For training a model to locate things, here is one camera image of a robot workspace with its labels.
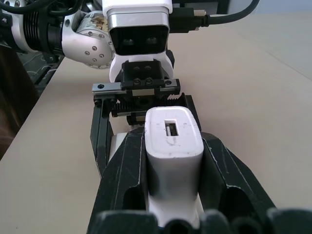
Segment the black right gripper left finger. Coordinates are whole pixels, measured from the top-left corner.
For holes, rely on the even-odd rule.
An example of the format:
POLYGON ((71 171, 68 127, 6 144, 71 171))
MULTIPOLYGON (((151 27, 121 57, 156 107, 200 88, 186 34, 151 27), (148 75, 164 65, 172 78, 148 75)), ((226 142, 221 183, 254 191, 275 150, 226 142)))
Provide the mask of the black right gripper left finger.
POLYGON ((127 133, 101 174, 87 234, 103 211, 147 209, 147 166, 144 129, 127 133))

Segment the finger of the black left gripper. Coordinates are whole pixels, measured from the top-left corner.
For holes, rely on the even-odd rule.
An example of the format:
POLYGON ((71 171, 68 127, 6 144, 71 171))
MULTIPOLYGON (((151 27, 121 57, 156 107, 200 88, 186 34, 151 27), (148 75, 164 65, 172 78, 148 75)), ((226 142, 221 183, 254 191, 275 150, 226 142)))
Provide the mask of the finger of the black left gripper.
POLYGON ((184 104, 185 104, 184 106, 191 111, 191 113, 193 114, 193 116, 194 116, 194 118, 196 120, 198 128, 201 131, 202 129, 201 129, 200 120, 199 120, 199 117, 198 117, 198 114, 197 114, 197 111, 196 111, 196 107, 195 107, 195 103, 193 101, 192 96, 191 95, 182 94, 181 97, 182 97, 182 100, 184 101, 184 104))
POLYGON ((94 97, 90 140, 100 177, 109 162, 111 140, 114 135, 110 124, 110 113, 116 101, 117 99, 113 96, 94 97))

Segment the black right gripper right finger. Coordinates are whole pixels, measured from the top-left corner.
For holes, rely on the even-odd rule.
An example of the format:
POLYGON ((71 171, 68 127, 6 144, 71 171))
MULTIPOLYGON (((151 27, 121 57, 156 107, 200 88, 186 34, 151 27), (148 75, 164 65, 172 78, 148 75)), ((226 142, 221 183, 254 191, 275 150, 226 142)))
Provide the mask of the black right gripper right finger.
POLYGON ((216 136, 202 133, 204 153, 199 197, 204 210, 217 210, 235 234, 265 234, 266 212, 275 207, 255 175, 216 136))

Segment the white USB charger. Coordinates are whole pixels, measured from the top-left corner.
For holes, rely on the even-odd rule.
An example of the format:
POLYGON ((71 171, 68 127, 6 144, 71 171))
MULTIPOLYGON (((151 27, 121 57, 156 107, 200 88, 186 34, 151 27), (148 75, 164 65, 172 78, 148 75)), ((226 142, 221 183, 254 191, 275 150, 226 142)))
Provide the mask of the white USB charger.
POLYGON ((182 106, 148 110, 144 140, 150 212, 161 227, 182 219, 198 228, 196 200, 204 146, 193 114, 182 106))

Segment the dark furniture beside table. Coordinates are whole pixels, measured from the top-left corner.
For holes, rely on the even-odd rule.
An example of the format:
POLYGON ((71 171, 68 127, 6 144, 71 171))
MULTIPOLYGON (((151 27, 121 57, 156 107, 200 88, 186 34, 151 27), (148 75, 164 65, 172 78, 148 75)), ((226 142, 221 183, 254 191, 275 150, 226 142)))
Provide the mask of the dark furniture beside table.
POLYGON ((0 45, 0 160, 63 58, 0 45))

